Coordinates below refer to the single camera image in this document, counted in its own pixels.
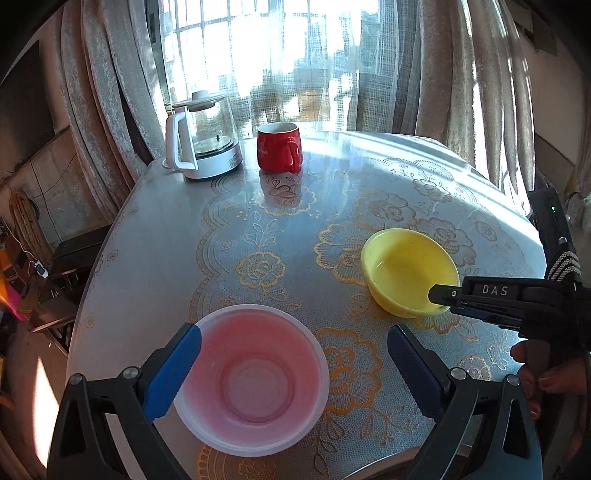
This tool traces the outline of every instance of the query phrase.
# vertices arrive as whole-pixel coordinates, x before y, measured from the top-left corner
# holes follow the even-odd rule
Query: table
[[[319,133],[303,139],[299,176],[267,175],[256,140],[221,178],[188,181],[153,162],[119,213],[80,306],[68,375],[113,377],[141,365],[183,322],[238,303],[293,314],[315,334],[330,369],[321,420],[298,445],[267,458],[202,445],[174,407],[156,425],[185,470],[201,480],[337,480],[420,445],[423,418],[386,349],[405,322],[449,367],[498,380],[518,365],[512,332],[445,313],[401,320],[363,280],[364,241],[389,227],[442,245],[460,275],[542,277],[536,230],[509,199],[441,144],[388,134]],[[132,478],[143,475],[117,422]]]

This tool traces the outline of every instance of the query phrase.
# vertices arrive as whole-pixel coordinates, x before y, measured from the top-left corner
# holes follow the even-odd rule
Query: blue gripper pad
[[[145,387],[143,407],[149,422],[166,414],[200,351],[201,331],[191,325]]]
[[[421,413],[440,423],[445,415],[443,387],[398,325],[390,328],[388,332],[388,353]]]

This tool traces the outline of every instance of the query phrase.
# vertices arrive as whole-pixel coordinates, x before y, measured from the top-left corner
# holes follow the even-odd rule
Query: glass kettle
[[[191,179],[208,179],[242,162],[228,94],[200,90],[175,103],[166,122],[166,163]]]

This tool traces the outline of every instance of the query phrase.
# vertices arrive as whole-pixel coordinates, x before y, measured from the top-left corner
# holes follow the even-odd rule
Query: beige curtain
[[[416,135],[434,138],[529,212],[534,130],[527,64],[504,0],[419,0]]]
[[[166,111],[142,12],[141,0],[70,0],[60,18],[56,65],[77,157],[111,222],[146,164],[164,157]]]

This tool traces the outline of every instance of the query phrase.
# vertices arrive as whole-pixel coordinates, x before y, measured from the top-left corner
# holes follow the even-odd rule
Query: hand
[[[535,399],[536,386],[545,393],[574,393],[587,397],[587,372],[585,370],[585,360],[583,358],[573,358],[557,367],[551,368],[542,373],[538,378],[527,366],[527,352],[525,343],[519,342],[511,348],[511,357],[519,363],[525,364],[517,372],[521,381],[525,398],[530,406],[531,417],[534,420],[540,418],[542,413],[540,403]],[[579,450],[583,440],[583,434],[586,428],[587,408],[582,409],[577,428],[569,447],[564,454],[564,461],[568,462]]]

